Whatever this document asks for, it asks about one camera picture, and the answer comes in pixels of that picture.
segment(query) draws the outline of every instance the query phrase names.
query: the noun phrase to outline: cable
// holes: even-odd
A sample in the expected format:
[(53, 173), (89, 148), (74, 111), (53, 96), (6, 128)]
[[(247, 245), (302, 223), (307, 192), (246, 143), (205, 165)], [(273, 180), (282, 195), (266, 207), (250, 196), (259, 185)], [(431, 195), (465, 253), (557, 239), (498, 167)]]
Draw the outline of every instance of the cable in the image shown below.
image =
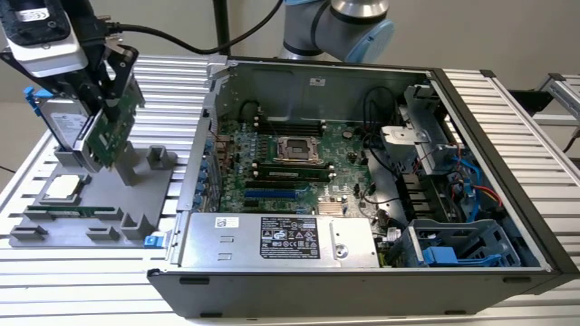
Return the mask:
[(378, 137), (378, 135), (377, 134), (366, 134), (366, 136), (363, 136), (363, 138), (362, 138), (362, 146), (363, 146), (363, 141), (366, 139), (369, 139), (369, 152), (370, 152), (371, 157), (375, 159), (377, 163), (386, 169), (386, 171), (390, 172), (393, 177), (397, 177), (398, 174), (394, 172), (394, 170), (391, 168), (389, 168), (389, 166), (386, 164), (383, 164), (383, 162), (378, 158), (378, 155), (374, 153), (374, 150), (371, 149), (371, 137)]
[(574, 141), (575, 141), (575, 137), (571, 137), (570, 141), (567, 141), (567, 144), (565, 145), (563, 149), (561, 150), (563, 153), (570, 150)]
[(390, 199), (387, 199), (387, 200), (383, 200), (382, 202), (371, 202), (371, 201), (366, 198), (366, 192), (367, 192), (367, 191), (369, 191), (369, 188), (366, 188), (366, 189), (363, 190), (361, 198), (362, 198), (362, 200), (363, 200), (365, 202), (367, 202), (369, 204), (379, 205), (379, 204), (385, 204), (385, 203), (387, 203), (387, 202), (391, 202), (391, 201), (394, 201), (394, 200), (399, 200), (398, 197), (394, 197), (394, 198), (390, 198)]
[(479, 185), (481, 184), (481, 170), (479, 170), (479, 168), (477, 168), (471, 163), (465, 161), (462, 158), (458, 159), (457, 157), (453, 157), (451, 160), (461, 162), (462, 165), (465, 165), (469, 169), (471, 169), (474, 171), (474, 175), (477, 176), (477, 185)]
[(491, 194), (493, 197), (495, 198), (497, 204), (499, 206), (502, 205), (499, 195), (491, 189), (489, 189), (487, 187), (483, 187), (482, 185), (473, 185), (473, 188), (479, 189), (479, 190), (487, 192), (489, 194)]
[(15, 171), (13, 169), (5, 168), (1, 165), (0, 165), (0, 169), (3, 170), (3, 171), (7, 171), (9, 173), (15, 173)]
[[(451, 197), (453, 192), (453, 185), (458, 185), (461, 184), (461, 181), (451, 181), (447, 183), (446, 188), (445, 188), (445, 195), (447, 196), (447, 198)], [(454, 212), (454, 215), (457, 216), (458, 221), (461, 221), (461, 209), (457, 206), (457, 204), (454, 203), (454, 201), (451, 199), (447, 200), (449, 203), (449, 207), (451, 209), (451, 211)]]
[(490, 192), (487, 192), (486, 190), (481, 190), (481, 192), (486, 195), (486, 197), (489, 197), (494, 202), (497, 202), (497, 198), (490, 194)]
[(241, 42), (243, 39), (246, 39), (271, 19), (273, 15), (278, 11), (281, 7), (282, 0), (278, 0), (275, 2), (275, 5), (273, 6), (271, 11), (265, 16), (263, 20), (243, 34), (241, 34), (235, 39), (231, 39), (227, 43), (223, 43), (222, 45), (214, 47), (213, 49), (198, 49), (189, 44), (186, 44), (182, 40), (177, 39), (174, 36), (169, 35), (167, 33), (153, 29), (146, 26), (139, 25), (131, 25), (131, 24), (119, 24), (118, 22), (107, 23), (106, 27), (109, 28), (110, 34), (121, 33), (121, 32), (135, 32), (135, 33), (143, 33), (149, 34), (157, 37), (161, 37), (162, 39), (166, 39), (169, 42), (177, 44), (181, 48), (186, 49), (187, 51), (191, 51), (197, 54), (213, 54), (218, 51), (229, 48), (230, 46), (235, 45), (238, 42)]
[(241, 112), (243, 111), (245, 105), (247, 105), (247, 104), (254, 104), (257, 107), (259, 107), (259, 102), (255, 100), (245, 100), (243, 102), (241, 102), (241, 105), (238, 106), (238, 111), (237, 111), (237, 121), (242, 121)]
[(419, 159), (418, 159), (418, 161), (414, 163), (414, 167), (413, 167), (413, 174), (414, 173), (417, 173), (417, 170), (418, 170), (418, 166), (421, 165), (421, 161), (423, 160), (423, 159), (426, 159), (426, 157), (429, 156), (429, 155), (431, 155), (437, 150), (438, 150), (439, 148), (438, 147), (435, 147), (430, 152), (427, 152)]
[[(375, 86), (373, 88), (370, 88), (365, 95), (363, 95), (363, 99), (362, 99), (362, 128), (366, 130), (366, 103), (369, 102), (369, 96), (371, 94), (373, 91), (375, 90), (385, 90), (389, 93), (390, 99), (391, 99), (391, 104), (393, 104), (393, 108), (391, 108), (391, 114), (390, 114), (390, 118), (389, 118), (389, 122), (391, 120), (391, 117), (395, 115), (395, 109), (398, 107), (398, 103), (397, 103), (397, 98), (394, 97), (394, 93), (390, 91), (390, 89), (386, 86)], [(374, 107), (378, 107), (378, 104), (375, 101), (370, 101), (370, 103), (374, 105)], [(371, 121), (371, 111), (369, 111), (369, 125), (373, 124)]]

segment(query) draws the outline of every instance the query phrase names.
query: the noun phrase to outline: aluminum extrusion table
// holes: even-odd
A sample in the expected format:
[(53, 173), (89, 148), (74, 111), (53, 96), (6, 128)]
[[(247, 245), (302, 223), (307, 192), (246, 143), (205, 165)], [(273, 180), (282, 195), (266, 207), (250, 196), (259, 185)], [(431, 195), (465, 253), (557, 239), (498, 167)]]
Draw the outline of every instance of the aluminum extrusion table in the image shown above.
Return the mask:
[[(201, 112), (203, 57), (142, 56), (134, 73), (146, 106), (137, 110), (130, 141), (135, 148), (163, 145), (178, 160), (162, 207), (158, 229), (169, 230), (187, 150)], [(445, 71), (475, 119), (505, 157), (546, 223), (580, 266), (580, 189), (566, 162), (533, 121), (518, 112), (493, 79), (478, 71)], [(159, 249), (11, 249), (7, 234), (19, 223), (54, 168), (54, 141), (46, 133), (0, 195), (0, 324), (6, 325), (577, 325), (580, 280), (542, 295), (519, 295), (474, 316), (371, 317), (347, 319), (221, 319), (186, 321), (149, 285), (143, 271), (163, 259)], [(553, 192), (553, 182), (569, 187)]]

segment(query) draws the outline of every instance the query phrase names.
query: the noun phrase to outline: cpu socket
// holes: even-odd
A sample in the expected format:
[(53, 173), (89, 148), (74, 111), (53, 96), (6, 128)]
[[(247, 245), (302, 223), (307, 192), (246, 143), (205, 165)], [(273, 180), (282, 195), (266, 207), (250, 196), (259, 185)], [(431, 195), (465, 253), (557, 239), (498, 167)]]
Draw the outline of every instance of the cpu socket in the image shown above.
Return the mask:
[(278, 157), (282, 164), (317, 164), (318, 141), (314, 137), (279, 137)]

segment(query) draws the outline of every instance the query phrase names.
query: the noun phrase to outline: green motherboard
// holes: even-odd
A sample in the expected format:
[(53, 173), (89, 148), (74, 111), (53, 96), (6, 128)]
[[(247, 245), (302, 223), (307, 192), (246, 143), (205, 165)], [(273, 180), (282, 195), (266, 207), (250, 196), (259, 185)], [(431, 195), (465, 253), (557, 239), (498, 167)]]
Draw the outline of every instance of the green motherboard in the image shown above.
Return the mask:
[(117, 103), (118, 117), (110, 122), (103, 114), (95, 117), (94, 129), (86, 137), (86, 143), (105, 167), (114, 163), (125, 148), (126, 139), (134, 124), (134, 112), (141, 101), (139, 91), (131, 85)]
[[(354, 189), (365, 189), (371, 182), (367, 158), (363, 157), (361, 138), (355, 135), (354, 127), (326, 122), (321, 135), (307, 137), (294, 137), (287, 133), (279, 135), (273, 130), (273, 134), (261, 134), (250, 124), (237, 121), (221, 123), (221, 143), (217, 148), (223, 190), (219, 211), (335, 215), (325, 211), (325, 207), (330, 206), (335, 210), (338, 205), (345, 217), (359, 217), (361, 211), (371, 215), (374, 207), (361, 204), (359, 195), (354, 196)], [(310, 167), (299, 165), (297, 168), (297, 165), (281, 162), (278, 144), (283, 141), (290, 144), (301, 139), (309, 139), (315, 144), (315, 155)], [(295, 151), (294, 148), (294, 152), (298, 152), (297, 156), (302, 155), (302, 160), (306, 159), (301, 150)], [(261, 172), (269, 173), (265, 182), (274, 188), (270, 191), (277, 194), (289, 192), (289, 198), (267, 198), (266, 192), (259, 198), (247, 198), (247, 194), (263, 194), (263, 189), (250, 189), (261, 188), (255, 185), (258, 182), (253, 183), (259, 180), (255, 166)]]

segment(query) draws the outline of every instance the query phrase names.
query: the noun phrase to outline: power supply label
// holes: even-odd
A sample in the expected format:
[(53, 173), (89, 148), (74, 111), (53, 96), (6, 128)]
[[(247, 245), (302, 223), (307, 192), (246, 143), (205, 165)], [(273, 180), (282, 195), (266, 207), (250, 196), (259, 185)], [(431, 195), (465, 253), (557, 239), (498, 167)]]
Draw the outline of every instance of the power supply label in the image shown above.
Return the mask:
[(262, 217), (259, 237), (265, 259), (319, 259), (315, 218)]

